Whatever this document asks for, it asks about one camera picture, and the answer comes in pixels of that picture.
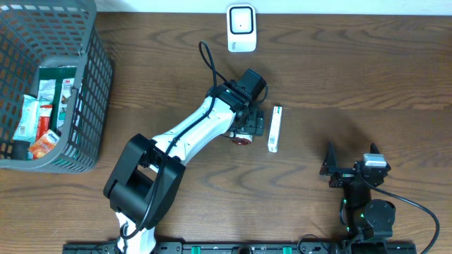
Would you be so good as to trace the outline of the green lid jar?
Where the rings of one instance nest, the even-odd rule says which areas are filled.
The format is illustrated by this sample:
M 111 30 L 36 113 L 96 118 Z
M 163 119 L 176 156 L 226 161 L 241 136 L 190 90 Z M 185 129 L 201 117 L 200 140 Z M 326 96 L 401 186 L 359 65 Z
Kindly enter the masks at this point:
M 236 145 L 250 145 L 253 141 L 253 135 L 230 133 L 230 140 Z

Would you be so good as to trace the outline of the white slim box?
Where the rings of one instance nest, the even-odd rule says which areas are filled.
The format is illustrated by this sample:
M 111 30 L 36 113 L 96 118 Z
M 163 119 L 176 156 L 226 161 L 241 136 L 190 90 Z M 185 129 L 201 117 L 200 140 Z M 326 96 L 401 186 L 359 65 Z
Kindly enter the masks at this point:
M 273 107 L 273 114 L 268 136 L 268 150 L 273 153 L 276 153 L 278 151 L 282 112 L 282 107 Z

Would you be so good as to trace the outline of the orange tissue pack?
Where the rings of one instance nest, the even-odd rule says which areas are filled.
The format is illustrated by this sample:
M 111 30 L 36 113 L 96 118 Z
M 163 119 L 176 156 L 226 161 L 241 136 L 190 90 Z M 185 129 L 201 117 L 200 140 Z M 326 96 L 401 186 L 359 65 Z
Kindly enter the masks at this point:
M 49 129 L 28 148 L 28 151 L 32 153 L 33 159 L 39 159 L 50 153 L 56 147 L 59 139 L 59 135 Z

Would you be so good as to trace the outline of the red stick sachet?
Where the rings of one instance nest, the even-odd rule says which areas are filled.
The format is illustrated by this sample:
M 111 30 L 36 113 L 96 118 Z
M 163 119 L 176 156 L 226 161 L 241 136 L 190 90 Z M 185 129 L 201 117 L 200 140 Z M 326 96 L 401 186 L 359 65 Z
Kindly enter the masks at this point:
M 51 125 L 53 105 L 45 104 L 40 106 L 38 110 L 38 125 L 36 140 L 39 140 L 48 130 Z

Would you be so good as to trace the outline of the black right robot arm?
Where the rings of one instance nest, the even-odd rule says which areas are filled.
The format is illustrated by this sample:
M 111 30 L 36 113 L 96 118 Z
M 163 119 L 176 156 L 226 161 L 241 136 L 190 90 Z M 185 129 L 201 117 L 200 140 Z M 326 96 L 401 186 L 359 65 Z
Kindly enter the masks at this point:
M 352 237 L 380 241 L 393 236 L 396 208 L 389 201 L 373 199 L 371 190 L 380 186 L 391 170 L 375 144 L 353 167 L 340 167 L 332 143 L 328 144 L 320 175 L 329 176 L 331 188 L 343 190 L 340 220 Z

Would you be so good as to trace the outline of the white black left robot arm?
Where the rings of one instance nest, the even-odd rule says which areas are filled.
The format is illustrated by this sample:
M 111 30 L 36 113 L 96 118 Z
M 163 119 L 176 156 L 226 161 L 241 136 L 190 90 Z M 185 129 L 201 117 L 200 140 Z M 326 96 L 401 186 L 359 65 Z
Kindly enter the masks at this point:
M 233 140 L 263 134 L 258 96 L 267 91 L 249 69 L 238 81 L 209 89 L 202 105 L 171 130 L 127 142 L 103 190 L 119 220 L 116 253 L 154 250 L 155 227 L 172 206 L 186 165 L 210 141 L 225 133 Z

